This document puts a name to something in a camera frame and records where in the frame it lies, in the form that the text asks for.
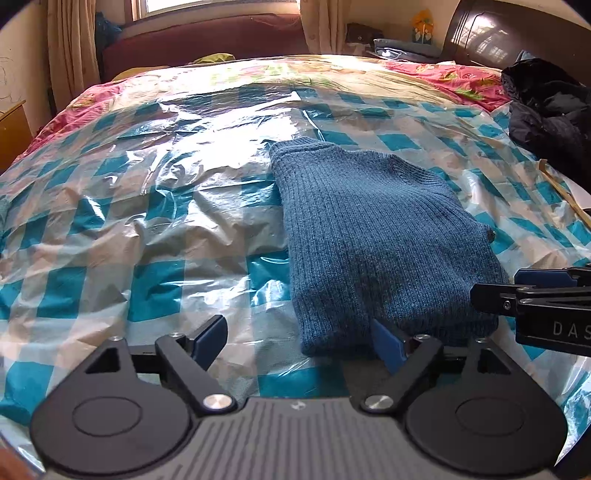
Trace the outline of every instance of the checkered plastic sheet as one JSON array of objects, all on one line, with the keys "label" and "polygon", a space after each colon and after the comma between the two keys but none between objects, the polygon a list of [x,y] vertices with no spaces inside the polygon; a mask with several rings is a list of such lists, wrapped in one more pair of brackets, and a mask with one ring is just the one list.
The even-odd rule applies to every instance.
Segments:
[{"label": "checkered plastic sheet", "polygon": [[[308,135],[435,172],[495,230],[510,275],[586,264],[591,233],[510,141],[507,118],[251,84],[121,108],[24,157],[0,178],[0,431],[38,464],[31,413],[97,345],[150,343],[218,313],[229,339],[210,373],[238,398],[348,394],[339,361],[299,351],[276,141]],[[589,422],[587,360],[518,346],[507,322],[495,338],[563,406],[572,444]]]}]

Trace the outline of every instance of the bed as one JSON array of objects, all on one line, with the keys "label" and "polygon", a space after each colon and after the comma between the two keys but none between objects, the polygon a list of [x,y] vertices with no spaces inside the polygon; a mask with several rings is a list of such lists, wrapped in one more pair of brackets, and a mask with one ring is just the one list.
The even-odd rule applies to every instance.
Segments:
[{"label": "bed", "polygon": [[[591,232],[509,139],[499,71],[408,65],[297,56],[156,70],[92,87],[41,131],[0,178],[8,443],[41,469],[31,413],[95,347],[218,313],[229,339],[210,373],[240,400],[348,395],[379,370],[299,351],[276,141],[306,135],[431,170],[495,231],[510,275],[591,262]],[[477,95],[425,79],[435,74]],[[589,423],[590,361],[517,345],[512,327],[502,318],[494,338],[561,405],[566,453]]]}]

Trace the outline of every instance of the wooden stick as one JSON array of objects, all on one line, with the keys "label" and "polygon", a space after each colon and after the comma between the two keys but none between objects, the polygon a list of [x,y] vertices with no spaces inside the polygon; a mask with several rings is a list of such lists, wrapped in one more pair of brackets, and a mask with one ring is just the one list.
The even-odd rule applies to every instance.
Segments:
[{"label": "wooden stick", "polygon": [[554,189],[559,193],[559,195],[564,200],[566,200],[566,202],[572,207],[572,209],[577,213],[577,215],[581,217],[583,223],[587,225],[589,229],[591,229],[591,217],[589,217],[589,215],[577,204],[577,202],[574,201],[573,196],[569,192],[567,192],[566,189],[560,183],[558,183],[550,173],[548,173],[548,171],[546,170],[547,163],[548,160],[546,160],[545,158],[542,158],[538,162],[538,169],[540,170],[540,173],[546,180],[548,180],[548,182],[554,187]]}]

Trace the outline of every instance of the ribbed knit fabric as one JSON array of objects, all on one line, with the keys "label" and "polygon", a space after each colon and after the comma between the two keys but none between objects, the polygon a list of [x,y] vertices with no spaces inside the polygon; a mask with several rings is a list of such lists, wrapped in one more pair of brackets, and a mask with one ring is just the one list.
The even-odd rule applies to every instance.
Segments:
[{"label": "ribbed knit fabric", "polygon": [[304,354],[371,345],[371,318],[456,346],[496,329],[470,305],[474,283],[507,282],[492,231],[442,179],[305,137],[273,145],[271,169]]}]

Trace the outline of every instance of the window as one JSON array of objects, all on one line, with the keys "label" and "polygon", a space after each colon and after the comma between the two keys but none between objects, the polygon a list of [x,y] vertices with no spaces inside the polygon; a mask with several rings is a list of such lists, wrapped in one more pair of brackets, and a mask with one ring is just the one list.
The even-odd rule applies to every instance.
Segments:
[{"label": "window", "polygon": [[137,0],[140,18],[210,2],[211,0]]}]

